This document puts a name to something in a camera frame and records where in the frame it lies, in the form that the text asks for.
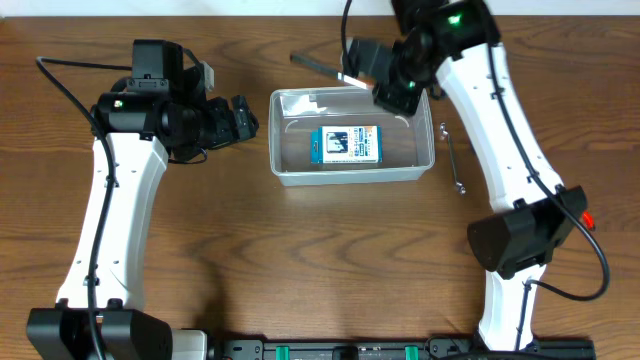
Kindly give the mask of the small black-handled hammer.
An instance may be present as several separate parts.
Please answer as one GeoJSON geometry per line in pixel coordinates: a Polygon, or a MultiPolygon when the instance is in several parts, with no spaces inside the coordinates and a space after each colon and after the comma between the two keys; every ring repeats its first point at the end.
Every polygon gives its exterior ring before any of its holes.
{"type": "Polygon", "coordinates": [[[332,79],[336,79],[339,82],[342,82],[346,85],[355,86],[364,90],[372,90],[373,86],[369,85],[361,80],[358,80],[354,77],[350,77],[345,75],[339,70],[331,68],[329,66],[320,64],[319,62],[312,60],[311,58],[305,57],[303,55],[292,53],[290,55],[290,61],[295,64],[302,65],[307,67],[315,72],[318,72],[324,76],[327,76],[332,79]]]}

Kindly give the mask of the white blue cardboard box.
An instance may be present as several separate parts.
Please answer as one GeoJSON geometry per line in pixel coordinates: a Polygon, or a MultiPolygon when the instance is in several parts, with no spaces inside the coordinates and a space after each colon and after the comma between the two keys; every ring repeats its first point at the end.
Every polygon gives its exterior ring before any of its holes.
{"type": "Polygon", "coordinates": [[[322,126],[310,136],[313,164],[368,164],[383,160],[379,126],[322,126]]]}

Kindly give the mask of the clear plastic container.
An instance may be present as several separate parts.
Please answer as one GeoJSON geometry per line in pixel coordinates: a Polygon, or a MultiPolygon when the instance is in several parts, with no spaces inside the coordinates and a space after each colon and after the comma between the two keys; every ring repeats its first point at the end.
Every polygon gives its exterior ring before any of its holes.
{"type": "Polygon", "coordinates": [[[413,181],[435,163],[425,94],[404,116],[358,87],[276,90],[268,133],[271,170],[284,186],[413,181]]]}

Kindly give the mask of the small silver wrench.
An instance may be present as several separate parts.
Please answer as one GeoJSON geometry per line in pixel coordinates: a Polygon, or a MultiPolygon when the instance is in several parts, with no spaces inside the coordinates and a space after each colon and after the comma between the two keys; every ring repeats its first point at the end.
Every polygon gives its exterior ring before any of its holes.
{"type": "Polygon", "coordinates": [[[440,123],[439,131],[440,131],[441,139],[447,143],[447,148],[448,148],[448,152],[449,152],[449,159],[450,159],[450,165],[451,165],[451,170],[452,170],[452,179],[453,179],[453,183],[454,183],[454,187],[456,189],[456,192],[459,195],[465,195],[466,194],[466,188],[465,188],[464,184],[460,181],[459,175],[458,175],[453,139],[451,137],[451,134],[448,131],[448,128],[447,128],[447,125],[446,125],[445,122],[441,122],[440,123]]]}

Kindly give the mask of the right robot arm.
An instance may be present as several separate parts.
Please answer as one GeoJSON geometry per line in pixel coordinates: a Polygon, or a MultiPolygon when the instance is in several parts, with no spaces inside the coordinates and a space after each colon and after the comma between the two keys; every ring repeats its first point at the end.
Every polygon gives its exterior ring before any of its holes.
{"type": "Polygon", "coordinates": [[[414,114],[423,93],[450,99],[492,208],[467,228],[486,274],[475,348],[542,354],[531,327],[535,296],[556,249],[581,228],[586,195],[564,185],[539,147],[486,3],[397,1],[393,9],[402,39],[385,46],[343,37],[343,68],[351,77],[372,78],[376,105],[398,115],[414,114]]]}

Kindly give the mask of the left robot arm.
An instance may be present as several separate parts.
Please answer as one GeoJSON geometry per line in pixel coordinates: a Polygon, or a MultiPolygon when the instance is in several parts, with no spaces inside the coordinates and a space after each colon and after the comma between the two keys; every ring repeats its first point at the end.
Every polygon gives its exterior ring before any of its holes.
{"type": "Polygon", "coordinates": [[[83,108],[93,178],[73,263],[50,308],[31,310],[27,337],[44,359],[210,359],[209,335],[144,310],[144,258],[159,183],[171,164],[252,139],[242,96],[210,98],[213,69],[167,40],[137,39],[123,77],[83,108]]]}

